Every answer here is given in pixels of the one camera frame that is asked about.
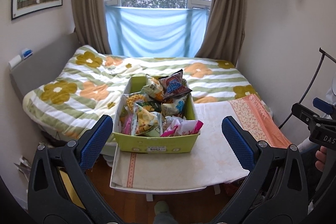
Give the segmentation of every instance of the green striped bedding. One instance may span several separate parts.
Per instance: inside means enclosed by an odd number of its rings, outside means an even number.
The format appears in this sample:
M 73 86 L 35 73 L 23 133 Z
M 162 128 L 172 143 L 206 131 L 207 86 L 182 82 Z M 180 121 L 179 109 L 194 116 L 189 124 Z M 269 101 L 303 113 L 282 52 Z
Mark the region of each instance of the green striped bedding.
M 29 92 L 23 109 L 43 127 L 79 138 L 107 114 L 114 118 L 118 102 L 133 75 L 170 75 L 180 69 L 195 103 L 227 101 L 256 93 L 227 61 L 200 58 L 125 58 L 80 47 L 59 77 Z

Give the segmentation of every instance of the screw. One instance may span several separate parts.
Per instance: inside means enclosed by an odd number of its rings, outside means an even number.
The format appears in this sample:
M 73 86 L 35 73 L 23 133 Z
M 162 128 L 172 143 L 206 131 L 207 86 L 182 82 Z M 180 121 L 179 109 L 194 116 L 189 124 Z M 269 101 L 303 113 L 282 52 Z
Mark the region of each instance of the screw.
M 67 145 L 68 145 L 68 147 L 73 147 L 73 146 L 76 145 L 76 141 L 74 141 L 74 140 L 68 141 Z
M 260 141 L 258 144 L 260 147 L 263 147 L 263 148 L 267 146 L 267 143 L 265 141 Z
M 37 150 L 43 150 L 45 148 L 45 145 L 41 143 L 38 147 Z
M 296 151 L 296 150 L 297 150 L 297 146 L 296 146 L 296 145 L 293 145 L 293 144 L 291 144 L 291 146 L 290 146 L 290 149 L 291 149 L 291 150 L 293 150 L 293 151 Z

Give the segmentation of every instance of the cardboard box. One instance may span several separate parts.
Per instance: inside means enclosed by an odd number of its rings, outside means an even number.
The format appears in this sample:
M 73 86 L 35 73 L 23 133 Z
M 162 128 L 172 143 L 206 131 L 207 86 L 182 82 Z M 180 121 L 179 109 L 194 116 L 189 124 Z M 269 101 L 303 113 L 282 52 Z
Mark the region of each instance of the cardboard box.
M 144 85 L 146 85 L 146 76 L 133 76 L 127 83 L 124 94 L 139 92 Z M 122 127 L 119 119 L 124 105 L 126 105 L 125 96 L 123 96 L 119 102 L 113 126 L 115 140 L 117 141 L 118 148 L 121 151 L 138 153 L 190 152 L 196 142 L 198 135 L 200 134 L 199 132 L 193 135 L 164 138 L 138 137 L 122 134 Z M 188 98 L 184 106 L 184 115 L 187 120 L 197 120 L 195 106 L 191 94 L 188 94 Z

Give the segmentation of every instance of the orange flower pattern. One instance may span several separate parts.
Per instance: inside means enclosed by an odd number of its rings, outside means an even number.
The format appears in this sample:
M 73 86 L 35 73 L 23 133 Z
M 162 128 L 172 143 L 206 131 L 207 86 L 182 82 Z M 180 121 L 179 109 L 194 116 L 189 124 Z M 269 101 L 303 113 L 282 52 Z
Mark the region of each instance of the orange flower pattern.
M 65 135 L 70 138 L 79 139 L 78 134 L 75 132 L 66 132 Z
M 211 75 L 210 70 L 205 64 L 196 62 L 184 69 L 184 72 L 190 73 L 192 77 L 203 78 L 205 75 Z
M 80 96 L 94 99 L 96 101 L 100 101 L 105 99 L 109 92 L 107 90 L 107 85 L 95 85 L 94 83 L 87 81 L 83 83 L 84 89 L 80 92 Z
M 112 58 L 110 56 L 107 56 L 106 57 L 106 62 L 105 62 L 105 67 L 119 66 L 122 62 L 123 62 L 123 60 L 118 58 L 118 57 Z
M 195 98 L 196 100 L 194 101 L 195 104 L 199 103 L 213 103 L 213 102 L 218 102 L 217 98 L 213 96 L 206 96 L 202 98 Z

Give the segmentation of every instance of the headboard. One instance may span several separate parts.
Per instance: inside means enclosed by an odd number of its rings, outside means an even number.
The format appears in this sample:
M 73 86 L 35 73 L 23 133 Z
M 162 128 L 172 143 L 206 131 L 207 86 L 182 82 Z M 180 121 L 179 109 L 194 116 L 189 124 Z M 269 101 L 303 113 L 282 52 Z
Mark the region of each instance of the headboard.
M 14 67 L 9 76 L 20 101 L 31 90 L 55 80 L 79 47 L 76 33 L 65 35 Z

